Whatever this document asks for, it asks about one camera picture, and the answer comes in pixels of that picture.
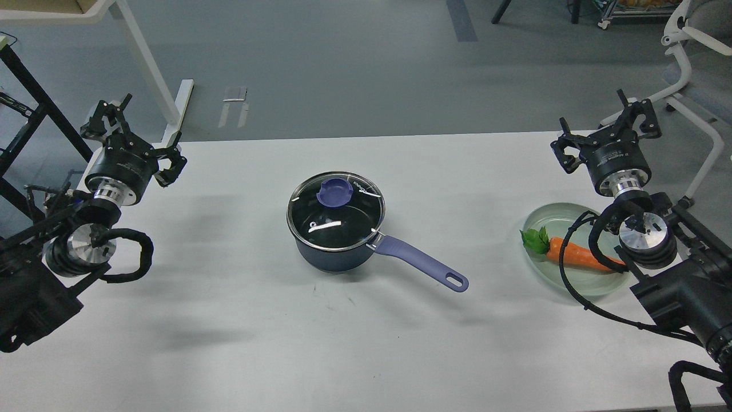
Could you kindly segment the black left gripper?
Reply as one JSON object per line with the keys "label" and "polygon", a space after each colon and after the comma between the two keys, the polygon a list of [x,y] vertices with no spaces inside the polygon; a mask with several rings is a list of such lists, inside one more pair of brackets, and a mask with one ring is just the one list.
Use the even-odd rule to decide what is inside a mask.
{"label": "black left gripper", "polygon": [[[132,137],[124,115],[132,97],[126,94],[121,101],[99,101],[80,127],[81,138],[99,141],[103,146],[85,177],[86,187],[96,191],[104,180],[118,181],[128,188],[125,206],[141,201],[152,177],[160,187],[172,185],[188,162],[178,145],[181,131],[173,133],[172,141],[158,149],[138,136]],[[160,161],[168,161],[168,167],[160,167]]]}

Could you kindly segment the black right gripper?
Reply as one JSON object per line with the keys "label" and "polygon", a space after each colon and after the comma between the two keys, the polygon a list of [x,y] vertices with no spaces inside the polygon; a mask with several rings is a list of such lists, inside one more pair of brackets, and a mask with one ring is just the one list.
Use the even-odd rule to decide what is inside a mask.
{"label": "black right gripper", "polygon": [[614,121],[588,136],[573,134],[567,120],[559,119],[560,134],[551,149],[560,167],[572,174],[586,164],[594,190],[611,197],[611,176],[617,173],[634,177],[640,187],[652,175],[640,147],[641,139],[656,139],[662,135],[657,115],[648,99],[631,102],[622,89],[616,91],[623,110]]}

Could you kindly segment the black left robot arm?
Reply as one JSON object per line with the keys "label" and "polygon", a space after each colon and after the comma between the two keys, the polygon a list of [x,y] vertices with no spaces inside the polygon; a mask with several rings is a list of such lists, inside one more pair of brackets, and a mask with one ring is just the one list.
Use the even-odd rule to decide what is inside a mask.
{"label": "black left robot arm", "polygon": [[155,148],[130,128],[131,101],[100,101],[81,127],[102,144],[84,179],[86,190],[26,186],[26,202],[45,195],[45,214],[2,239],[2,351],[13,352],[49,335],[80,312],[79,295],[97,280],[128,283],[145,276],[154,244],[144,232],[117,228],[121,208],[138,204],[151,180],[172,185],[186,166],[180,132]]}

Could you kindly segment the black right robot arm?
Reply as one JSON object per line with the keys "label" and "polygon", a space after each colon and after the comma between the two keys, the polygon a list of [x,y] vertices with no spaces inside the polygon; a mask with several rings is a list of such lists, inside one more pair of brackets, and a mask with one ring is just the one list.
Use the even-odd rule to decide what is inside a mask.
{"label": "black right robot arm", "polygon": [[[689,212],[689,201],[672,203],[666,193],[645,190],[651,170],[639,142],[659,138],[661,128],[650,101],[628,101],[622,90],[618,96],[624,108],[611,125],[581,136],[560,119],[562,134],[551,143],[565,172],[586,165],[596,193],[612,198],[601,214],[586,211],[567,230],[559,248],[560,278],[584,310],[706,351],[716,369],[680,360],[667,374],[677,411],[692,410],[682,383],[685,374],[717,382],[722,401],[730,406],[730,246]],[[631,292],[651,324],[597,307],[570,283],[565,253],[575,230],[587,223],[592,226],[590,255],[615,273],[636,278]]]}

